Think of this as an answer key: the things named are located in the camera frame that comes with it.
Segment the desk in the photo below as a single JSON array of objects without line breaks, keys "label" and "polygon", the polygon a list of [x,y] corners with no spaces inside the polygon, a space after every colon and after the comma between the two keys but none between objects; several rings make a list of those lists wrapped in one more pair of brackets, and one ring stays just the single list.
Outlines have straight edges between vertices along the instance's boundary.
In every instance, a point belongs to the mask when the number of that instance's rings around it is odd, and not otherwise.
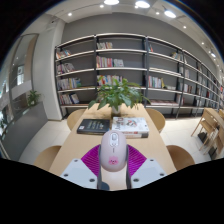
[{"label": "desk", "polygon": [[[90,110],[86,110],[80,117],[77,124],[62,145],[52,166],[49,170],[52,174],[60,176],[73,158],[83,157],[91,148],[101,144],[102,136],[77,134],[83,119],[111,119],[111,108],[103,107],[97,110],[98,105],[94,105]],[[167,175],[176,171],[170,154],[160,136],[156,126],[149,117],[142,104],[138,105],[138,110],[124,104],[121,106],[121,116],[123,117],[144,117],[149,127],[149,137],[141,139],[127,139],[127,144],[138,149],[146,158],[154,158],[163,168]],[[116,173],[107,172],[101,167],[102,181],[110,186],[110,190],[126,189],[126,167]]]},{"label": "desk", "polygon": [[205,108],[205,110],[212,115],[215,120],[218,122],[218,124],[224,129],[224,120],[220,117],[217,111],[215,111],[212,108]]}]

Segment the computer mouse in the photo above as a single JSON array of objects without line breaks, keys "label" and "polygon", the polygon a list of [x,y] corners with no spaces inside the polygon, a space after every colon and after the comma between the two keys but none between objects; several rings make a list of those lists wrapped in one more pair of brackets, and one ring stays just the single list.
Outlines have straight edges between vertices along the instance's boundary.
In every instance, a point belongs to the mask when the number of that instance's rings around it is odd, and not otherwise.
[{"label": "computer mouse", "polygon": [[109,172],[118,172],[126,165],[127,142],[120,131],[108,131],[101,141],[100,163]]}]

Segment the chair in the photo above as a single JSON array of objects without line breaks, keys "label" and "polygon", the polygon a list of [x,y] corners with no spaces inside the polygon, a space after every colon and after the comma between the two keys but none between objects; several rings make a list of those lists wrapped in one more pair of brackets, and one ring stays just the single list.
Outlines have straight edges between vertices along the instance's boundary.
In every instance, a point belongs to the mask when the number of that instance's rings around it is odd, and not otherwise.
[{"label": "chair", "polygon": [[206,132],[207,132],[207,138],[205,139],[205,141],[203,142],[203,145],[199,149],[199,150],[201,150],[202,147],[208,141],[208,139],[211,136],[211,134],[214,134],[214,131],[215,131],[216,127],[218,126],[218,123],[217,123],[216,120],[214,120],[214,118],[206,110],[204,110],[204,113],[203,113],[203,115],[201,117],[201,120],[199,121],[197,127],[195,128],[195,130],[193,131],[191,136],[193,136],[193,134],[197,130],[199,124],[201,124],[201,126],[202,126],[201,131],[204,128],[206,130]]},{"label": "chair", "polygon": [[222,149],[224,147],[224,129],[222,127],[219,127],[218,134],[216,135],[213,143],[215,142],[217,151],[216,154],[219,155],[222,152]]},{"label": "chair", "polygon": [[86,109],[80,109],[72,112],[68,118],[67,118],[67,125],[70,130],[73,129],[79,118],[82,116],[82,114],[85,112]]},{"label": "chair", "polygon": [[151,117],[159,133],[163,130],[166,124],[165,117],[157,110],[146,108],[147,113]]},{"label": "chair", "polygon": [[219,109],[219,115],[224,120],[224,112],[221,109]]},{"label": "chair", "polygon": [[176,145],[166,146],[177,170],[194,165],[192,156],[183,148]]},{"label": "chair", "polygon": [[57,145],[45,149],[38,155],[33,165],[43,170],[49,171],[51,164],[53,163],[55,157],[57,156],[60,148],[61,146]]}]

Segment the white ceiling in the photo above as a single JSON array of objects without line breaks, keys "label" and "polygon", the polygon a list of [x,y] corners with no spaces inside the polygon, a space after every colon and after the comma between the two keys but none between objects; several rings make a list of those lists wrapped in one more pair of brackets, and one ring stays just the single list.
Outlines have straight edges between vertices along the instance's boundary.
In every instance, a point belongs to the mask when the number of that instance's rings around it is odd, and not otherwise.
[{"label": "white ceiling", "polygon": [[[100,8],[99,6],[103,4],[103,0],[67,0],[64,1],[55,7],[51,8],[46,12],[46,14],[51,15],[52,19],[60,18],[64,20],[66,23],[71,23],[73,21],[86,18],[89,16],[100,15],[100,14],[112,14],[115,12],[123,12],[123,13],[133,13],[144,16],[149,16],[158,20],[161,20],[165,23],[168,23],[171,26],[179,29],[184,32],[186,35],[194,39],[204,51],[208,53],[208,51],[212,48],[213,52],[216,54],[216,61],[213,60],[215,65],[219,64],[217,67],[217,73],[223,77],[223,73],[220,72],[220,68],[224,68],[222,58],[212,44],[212,41],[206,35],[206,33],[197,25],[187,14],[185,14],[182,10],[176,8],[170,3],[163,0],[147,0],[150,4],[149,9],[136,9],[135,2],[136,0],[120,0],[118,5],[108,6],[104,5],[104,8]],[[164,15],[164,8],[172,10],[177,17],[175,19],[169,18]]]}]

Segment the light fixture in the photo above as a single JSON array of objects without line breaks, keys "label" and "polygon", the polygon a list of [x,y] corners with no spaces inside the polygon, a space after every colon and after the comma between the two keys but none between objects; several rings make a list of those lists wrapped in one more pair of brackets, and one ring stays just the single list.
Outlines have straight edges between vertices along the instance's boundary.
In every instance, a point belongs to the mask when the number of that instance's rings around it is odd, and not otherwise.
[{"label": "light fixture", "polygon": [[147,8],[150,7],[149,3],[146,2],[146,1],[137,1],[137,2],[135,3],[135,5],[137,5],[137,6],[140,7],[140,8],[144,8],[144,9],[147,9]]},{"label": "light fixture", "polygon": [[216,58],[216,55],[214,54],[214,52],[211,50],[211,55],[213,58]]},{"label": "light fixture", "polygon": [[117,5],[119,3],[118,0],[105,0],[104,4],[106,5]]},{"label": "light fixture", "polygon": [[176,18],[176,15],[175,15],[173,12],[171,12],[170,10],[167,10],[164,6],[163,6],[163,8],[164,8],[164,10],[165,10],[164,14],[165,14],[166,16],[168,16],[168,17],[170,17],[170,18]]}]

